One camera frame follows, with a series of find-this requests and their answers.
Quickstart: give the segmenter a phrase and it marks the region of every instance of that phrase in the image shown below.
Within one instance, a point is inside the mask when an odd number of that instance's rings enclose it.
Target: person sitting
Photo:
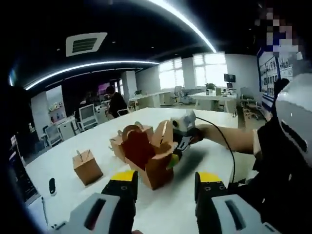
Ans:
[[[115,92],[115,89],[113,86],[107,87],[106,93],[111,98],[108,113],[110,113],[114,118],[126,115],[128,113],[128,110],[125,110],[127,109],[127,104],[125,100],[123,99],[123,96],[120,93]]]

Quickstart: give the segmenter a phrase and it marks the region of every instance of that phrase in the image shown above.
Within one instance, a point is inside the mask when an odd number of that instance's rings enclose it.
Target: led light strip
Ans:
[[[216,53],[215,48],[208,41],[208,39],[204,36],[204,34],[202,32],[200,32],[200,30],[192,22],[190,22],[184,15],[182,15],[180,12],[178,12],[174,7],[172,7],[168,3],[164,2],[163,0],[148,0],[148,1],[162,7],[166,11],[169,11],[171,14],[175,15],[180,20],[182,20],[184,23],[186,23],[197,35],[199,35],[200,38],[202,38],[204,40],[204,42],[209,46],[209,48],[214,53]]]
[[[58,72],[54,72],[48,76],[45,76],[45,77],[37,80],[36,82],[32,83],[31,85],[28,85],[25,89],[29,90],[29,89],[33,88],[34,86],[36,86],[37,84],[45,81],[46,79],[51,78],[51,77],[56,76],[56,75],[59,75],[59,74],[64,73],[64,72],[72,71],[72,70],[83,68],[83,67],[91,67],[91,66],[104,65],[104,64],[120,64],[120,63],[139,63],[139,64],[154,64],[154,65],[159,64],[158,62],[135,61],[135,60],[134,61],[105,61],[105,62],[88,63],[88,64],[84,64],[84,65],[70,67],[70,68],[67,68],[67,69],[64,69],[64,70],[61,70]]]

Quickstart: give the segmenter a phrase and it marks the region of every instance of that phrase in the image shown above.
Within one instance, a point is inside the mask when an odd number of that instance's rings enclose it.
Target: window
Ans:
[[[214,83],[226,86],[224,74],[228,73],[224,54],[200,54],[193,56],[196,86]]]
[[[176,86],[184,86],[182,59],[176,58],[161,63],[158,66],[161,89],[170,89]]]
[[[120,88],[120,94],[123,95],[123,84],[122,84],[122,79],[119,80],[119,88]]]
[[[118,92],[117,81],[115,81],[115,92]]]

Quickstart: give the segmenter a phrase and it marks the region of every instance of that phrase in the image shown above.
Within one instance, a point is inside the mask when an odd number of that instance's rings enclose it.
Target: potted plant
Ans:
[[[137,96],[137,95],[142,95],[142,90],[136,90],[135,91],[135,95]]]
[[[215,90],[215,84],[207,83],[206,84],[206,95],[212,94],[213,90]]]

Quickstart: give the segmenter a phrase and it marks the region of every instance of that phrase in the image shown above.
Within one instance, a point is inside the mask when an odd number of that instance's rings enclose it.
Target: bulletin board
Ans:
[[[279,77],[278,60],[272,56],[267,62],[260,67],[260,90],[261,93],[269,97],[274,97],[274,82]]]
[[[293,79],[292,56],[292,53],[269,52],[262,49],[257,54],[262,106],[269,112],[274,101],[274,83],[282,78],[289,81]]]
[[[281,79],[286,78],[289,81],[293,79],[293,59],[291,59],[290,53],[282,54],[280,53],[278,58],[279,70]]]

